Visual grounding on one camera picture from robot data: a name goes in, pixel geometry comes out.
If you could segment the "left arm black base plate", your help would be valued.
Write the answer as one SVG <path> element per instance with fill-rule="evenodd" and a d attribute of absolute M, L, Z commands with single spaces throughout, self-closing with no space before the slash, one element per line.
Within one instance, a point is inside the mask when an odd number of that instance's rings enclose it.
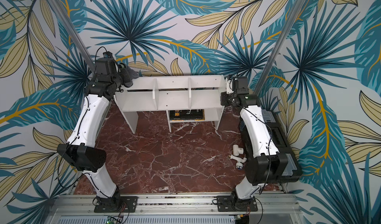
<path fill-rule="evenodd" d="M 137 196 L 121 196 L 116 199 L 96 197 L 96 200 L 94 213 L 134 213 L 138 203 Z"/>

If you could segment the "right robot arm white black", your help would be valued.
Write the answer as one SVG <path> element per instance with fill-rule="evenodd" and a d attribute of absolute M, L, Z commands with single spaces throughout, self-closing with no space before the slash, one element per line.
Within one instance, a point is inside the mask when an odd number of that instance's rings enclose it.
<path fill-rule="evenodd" d="M 225 82 L 226 92 L 221 93 L 221 105 L 240 109 L 240 131 L 248 163 L 245 178 L 235 187 L 233 197 L 236 202 L 244 202 L 268 183 L 280 182 L 288 158 L 276 147 L 257 96 L 249 93 L 247 77 L 229 75 Z"/>

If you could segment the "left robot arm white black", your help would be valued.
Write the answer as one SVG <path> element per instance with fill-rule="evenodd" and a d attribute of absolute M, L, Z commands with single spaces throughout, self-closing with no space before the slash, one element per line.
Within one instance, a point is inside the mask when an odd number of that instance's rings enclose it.
<path fill-rule="evenodd" d="M 101 199 L 113 198 L 117 186 L 106 169 L 106 152 L 95 147 L 96 139 L 115 94 L 123 91 L 122 86 L 132 86 L 136 78 L 138 74 L 117 63 L 110 52 L 95 60 L 79 120 L 66 143 L 57 147 L 65 161 L 87 176 Z"/>

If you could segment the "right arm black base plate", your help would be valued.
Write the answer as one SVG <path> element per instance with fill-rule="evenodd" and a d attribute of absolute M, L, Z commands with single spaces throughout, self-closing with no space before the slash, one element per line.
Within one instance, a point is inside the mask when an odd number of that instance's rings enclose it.
<path fill-rule="evenodd" d="M 257 212 L 258 207 L 256 201 L 251 199 L 238 199 L 233 195 L 217 196 L 217 209 L 219 212 Z"/>

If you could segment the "grey and green microfibre cloth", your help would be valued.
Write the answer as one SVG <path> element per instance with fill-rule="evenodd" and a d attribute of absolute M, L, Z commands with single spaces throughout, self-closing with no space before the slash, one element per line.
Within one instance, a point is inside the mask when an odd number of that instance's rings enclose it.
<path fill-rule="evenodd" d="M 124 63 L 118 64 L 118 67 L 120 70 L 119 74 L 122 78 L 122 84 L 126 88 L 131 87 L 133 85 L 133 80 L 137 79 L 139 77 L 139 74 Z"/>

